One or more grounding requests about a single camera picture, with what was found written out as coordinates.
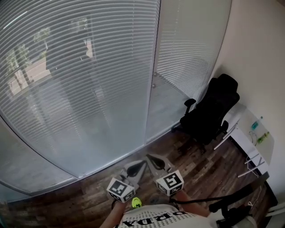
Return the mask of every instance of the glass door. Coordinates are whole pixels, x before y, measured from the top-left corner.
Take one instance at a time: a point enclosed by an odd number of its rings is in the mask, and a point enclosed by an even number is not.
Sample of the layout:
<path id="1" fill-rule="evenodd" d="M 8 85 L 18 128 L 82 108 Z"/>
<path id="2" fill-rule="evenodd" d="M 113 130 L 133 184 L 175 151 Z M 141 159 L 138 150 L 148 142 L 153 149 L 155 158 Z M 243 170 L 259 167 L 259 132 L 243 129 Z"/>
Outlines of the glass door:
<path id="1" fill-rule="evenodd" d="M 231 0 L 161 2 L 147 141 L 185 114 L 184 102 L 199 100 L 218 56 Z"/>
<path id="2" fill-rule="evenodd" d="M 81 178 L 145 143 L 159 0 L 3 0 L 0 114 Z"/>
<path id="3" fill-rule="evenodd" d="M 6 200 L 13 200 L 9 197 L 13 195 L 40 194 L 76 180 L 19 140 L 1 118 L 0 145 L 0 195 Z"/>

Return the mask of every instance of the bottle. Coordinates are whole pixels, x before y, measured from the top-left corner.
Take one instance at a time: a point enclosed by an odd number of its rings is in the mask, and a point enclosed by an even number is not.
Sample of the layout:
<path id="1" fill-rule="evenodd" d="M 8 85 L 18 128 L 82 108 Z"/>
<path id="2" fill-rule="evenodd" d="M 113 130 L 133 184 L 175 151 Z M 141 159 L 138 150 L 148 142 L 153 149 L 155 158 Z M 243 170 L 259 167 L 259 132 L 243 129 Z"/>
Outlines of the bottle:
<path id="1" fill-rule="evenodd" d="M 258 140 L 257 140 L 257 143 L 258 144 L 261 144 L 263 142 L 263 140 L 265 140 L 269 135 L 269 131 L 268 132 L 265 132 Z"/>
<path id="2" fill-rule="evenodd" d="M 258 127 L 258 125 L 259 125 L 259 123 L 260 123 L 260 121 L 263 119 L 263 117 L 261 116 L 258 120 L 256 120 L 252 125 L 251 125 L 251 129 L 252 130 L 255 130 L 257 127 Z"/>

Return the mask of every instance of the person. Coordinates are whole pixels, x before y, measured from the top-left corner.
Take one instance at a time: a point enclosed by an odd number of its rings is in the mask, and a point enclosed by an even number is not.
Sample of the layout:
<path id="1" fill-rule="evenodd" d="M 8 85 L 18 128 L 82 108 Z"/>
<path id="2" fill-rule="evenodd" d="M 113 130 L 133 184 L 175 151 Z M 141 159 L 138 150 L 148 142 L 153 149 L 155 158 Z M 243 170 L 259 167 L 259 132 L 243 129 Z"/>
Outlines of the person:
<path id="1" fill-rule="evenodd" d="M 183 190 L 175 194 L 178 201 L 190 201 Z M 183 210 L 167 204 L 142 206 L 124 213 L 126 203 L 117 201 L 100 228 L 216 228 L 219 215 L 213 215 L 198 204 L 182 204 Z"/>

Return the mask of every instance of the white desk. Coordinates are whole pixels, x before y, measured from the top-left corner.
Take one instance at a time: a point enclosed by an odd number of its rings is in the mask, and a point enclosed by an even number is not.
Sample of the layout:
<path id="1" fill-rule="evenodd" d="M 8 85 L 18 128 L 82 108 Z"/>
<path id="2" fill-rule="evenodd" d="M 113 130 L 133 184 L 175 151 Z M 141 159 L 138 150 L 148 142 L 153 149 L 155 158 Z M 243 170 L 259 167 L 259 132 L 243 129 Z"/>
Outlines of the white desk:
<path id="1" fill-rule="evenodd" d="M 240 103 L 233 106 L 224 120 L 229 123 L 229 130 L 224 136 L 224 140 L 219 143 L 219 145 L 221 145 L 229 136 L 232 136 L 249 157 L 249 160 L 246 161 L 245 164 L 252 160 L 256 165 L 256 167 L 250 171 L 258 168 L 262 174 L 265 173 L 268 170 L 273 153 L 274 139 L 272 135 L 269 134 L 261 144 L 258 144 L 257 139 L 268 131 L 261 122 L 259 122 L 258 127 L 253 131 L 251 126 L 258 118 Z"/>

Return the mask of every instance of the white cube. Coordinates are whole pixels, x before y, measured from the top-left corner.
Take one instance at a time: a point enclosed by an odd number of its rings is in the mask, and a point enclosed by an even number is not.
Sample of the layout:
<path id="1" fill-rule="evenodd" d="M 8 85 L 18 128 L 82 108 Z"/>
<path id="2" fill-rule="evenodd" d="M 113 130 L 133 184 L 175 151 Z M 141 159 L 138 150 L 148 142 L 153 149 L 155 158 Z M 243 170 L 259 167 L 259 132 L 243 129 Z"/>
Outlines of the white cube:
<path id="1" fill-rule="evenodd" d="M 114 177 L 112 178 L 107 191 L 113 198 L 123 203 L 135 195 L 135 189 L 133 186 L 117 180 Z"/>
<path id="2" fill-rule="evenodd" d="M 170 173 L 162 178 L 159 178 L 155 182 L 157 188 L 159 188 L 164 194 L 168 196 L 171 196 L 182 190 L 184 185 L 184 181 L 179 170 Z"/>

